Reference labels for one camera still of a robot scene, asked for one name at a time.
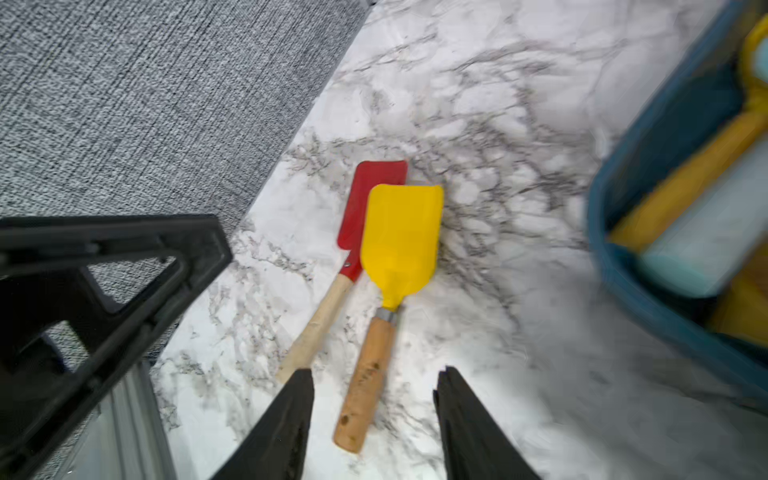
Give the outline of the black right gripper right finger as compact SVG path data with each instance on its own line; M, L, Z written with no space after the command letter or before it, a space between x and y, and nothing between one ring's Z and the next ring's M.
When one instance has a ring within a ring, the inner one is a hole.
M449 479L537 479L460 372L439 372L433 391Z

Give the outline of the red shovel wooden handle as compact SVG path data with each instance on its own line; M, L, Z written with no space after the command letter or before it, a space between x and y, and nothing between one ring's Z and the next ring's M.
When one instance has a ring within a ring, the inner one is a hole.
M337 245L348 252L347 258L315 313L293 342L278 368L276 379L279 382L285 383L296 370L311 366L325 336L339 317L352 286L363 271L360 248L371 190L380 184L403 185L407 171L408 162L405 160L363 161L356 167L337 236Z

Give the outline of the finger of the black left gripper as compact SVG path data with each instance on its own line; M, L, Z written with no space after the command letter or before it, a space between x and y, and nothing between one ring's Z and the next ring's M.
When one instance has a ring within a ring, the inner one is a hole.
M151 259L124 304L90 271ZM213 215L3 219L2 477L32 477L231 259Z

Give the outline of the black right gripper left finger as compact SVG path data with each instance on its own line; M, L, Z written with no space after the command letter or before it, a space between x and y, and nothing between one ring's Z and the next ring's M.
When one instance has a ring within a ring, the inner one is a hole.
M296 370L216 479L302 477L314 403L309 369Z

